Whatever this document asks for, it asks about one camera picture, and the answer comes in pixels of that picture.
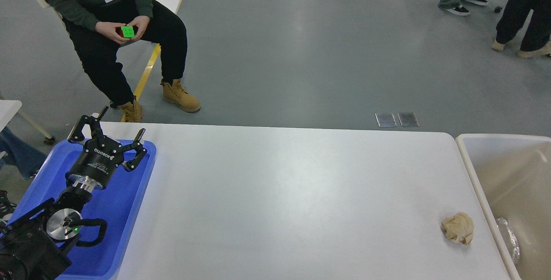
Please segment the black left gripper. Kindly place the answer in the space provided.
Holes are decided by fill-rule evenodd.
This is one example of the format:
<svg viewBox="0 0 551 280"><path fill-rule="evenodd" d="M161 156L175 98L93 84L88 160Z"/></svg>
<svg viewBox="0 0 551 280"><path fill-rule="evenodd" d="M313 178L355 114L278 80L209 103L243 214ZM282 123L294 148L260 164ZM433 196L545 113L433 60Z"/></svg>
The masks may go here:
<svg viewBox="0 0 551 280"><path fill-rule="evenodd" d="M104 190L107 188L116 169L122 166L126 172L135 170L147 153L142 141L145 129L140 129L135 139L127 145L106 137L102 131L100 121L109 107L105 106L98 117L82 115L68 135L69 143L83 144L83 151L65 174L67 186L77 183L87 184L88 188ZM89 126L91 139L84 143L83 129ZM134 151L134 158L124 159L124 154Z"/></svg>

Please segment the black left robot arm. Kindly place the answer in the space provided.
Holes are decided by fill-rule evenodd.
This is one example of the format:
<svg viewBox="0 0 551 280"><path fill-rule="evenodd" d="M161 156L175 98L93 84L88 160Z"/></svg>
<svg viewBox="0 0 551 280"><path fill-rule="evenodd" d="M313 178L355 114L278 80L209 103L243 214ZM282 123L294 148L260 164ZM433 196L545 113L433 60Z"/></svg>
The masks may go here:
<svg viewBox="0 0 551 280"><path fill-rule="evenodd" d="M55 145L1 231L3 280L107 280L118 269L157 149L83 115Z"/></svg>

